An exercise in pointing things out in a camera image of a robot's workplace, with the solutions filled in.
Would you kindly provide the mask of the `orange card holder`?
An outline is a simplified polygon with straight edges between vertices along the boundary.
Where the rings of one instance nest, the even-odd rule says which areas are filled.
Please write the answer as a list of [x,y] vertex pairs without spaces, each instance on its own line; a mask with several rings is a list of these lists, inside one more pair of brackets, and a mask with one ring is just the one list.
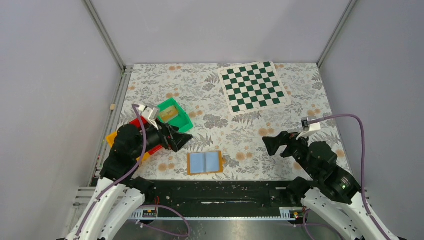
[[187,174],[205,175],[224,171],[221,151],[193,152],[187,154]]

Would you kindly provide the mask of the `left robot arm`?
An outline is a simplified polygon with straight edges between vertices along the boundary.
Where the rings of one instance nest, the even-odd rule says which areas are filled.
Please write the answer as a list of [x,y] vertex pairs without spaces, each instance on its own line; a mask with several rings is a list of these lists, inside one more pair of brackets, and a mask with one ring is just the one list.
[[138,207],[155,200],[154,184],[142,177],[133,178],[144,155],[158,146],[178,152],[192,138],[160,121],[157,126],[143,122],[121,126],[94,194],[65,239],[112,240]]

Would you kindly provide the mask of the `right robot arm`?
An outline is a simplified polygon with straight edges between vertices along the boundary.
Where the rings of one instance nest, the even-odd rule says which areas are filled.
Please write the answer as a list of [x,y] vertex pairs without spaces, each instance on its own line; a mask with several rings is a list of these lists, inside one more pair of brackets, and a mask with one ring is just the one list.
[[343,240],[397,240],[363,198],[362,187],[337,165],[338,156],[324,141],[308,143],[302,134],[282,131],[262,138],[270,156],[281,146],[283,158],[292,157],[310,176],[297,177],[287,187],[287,201],[302,205],[325,220]]

